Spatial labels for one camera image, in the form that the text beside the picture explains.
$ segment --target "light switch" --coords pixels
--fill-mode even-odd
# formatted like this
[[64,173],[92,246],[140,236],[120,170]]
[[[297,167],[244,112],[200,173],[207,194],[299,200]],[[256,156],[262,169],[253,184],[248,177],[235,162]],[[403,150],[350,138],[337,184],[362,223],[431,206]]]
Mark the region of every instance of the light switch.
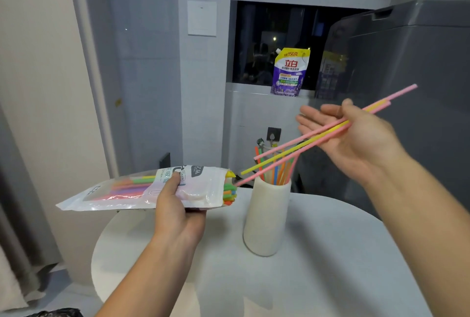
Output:
[[217,35],[217,2],[188,0],[188,35]]

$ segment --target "window pane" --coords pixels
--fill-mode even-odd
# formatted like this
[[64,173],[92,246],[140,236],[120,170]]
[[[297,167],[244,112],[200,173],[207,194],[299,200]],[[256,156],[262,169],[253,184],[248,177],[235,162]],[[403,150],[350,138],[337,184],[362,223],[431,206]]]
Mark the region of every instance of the window pane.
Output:
[[330,27],[364,11],[239,1],[232,81],[271,86],[277,48],[310,48],[302,88],[314,90]]

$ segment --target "person's left hand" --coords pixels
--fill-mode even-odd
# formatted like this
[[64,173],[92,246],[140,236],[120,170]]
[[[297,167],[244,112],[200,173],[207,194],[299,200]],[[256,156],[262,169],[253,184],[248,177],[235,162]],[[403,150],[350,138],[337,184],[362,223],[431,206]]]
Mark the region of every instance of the person's left hand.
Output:
[[175,196],[179,185],[179,172],[165,183],[156,201],[155,237],[183,243],[196,248],[203,237],[206,211],[186,212],[183,203]]

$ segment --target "person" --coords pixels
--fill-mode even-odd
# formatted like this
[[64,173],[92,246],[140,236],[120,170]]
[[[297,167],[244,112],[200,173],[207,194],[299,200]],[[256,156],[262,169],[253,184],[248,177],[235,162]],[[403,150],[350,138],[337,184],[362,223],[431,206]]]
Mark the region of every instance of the person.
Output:
[[[345,116],[321,148],[366,190],[434,316],[470,316],[470,214],[400,144],[391,125],[354,106],[300,108],[302,134]],[[185,212],[174,174],[156,204],[155,234],[97,317],[167,317],[191,267],[205,212]]]

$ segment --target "table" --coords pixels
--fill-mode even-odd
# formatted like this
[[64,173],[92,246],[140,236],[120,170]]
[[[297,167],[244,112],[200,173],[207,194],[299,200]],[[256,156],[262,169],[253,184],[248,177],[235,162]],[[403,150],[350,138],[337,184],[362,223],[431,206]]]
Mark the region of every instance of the table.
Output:
[[[342,201],[291,193],[282,247],[260,257],[242,238],[250,196],[240,188],[232,206],[208,212],[173,317],[431,317],[381,221]],[[103,301],[153,230],[153,210],[121,211],[103,230],[91,263]]]

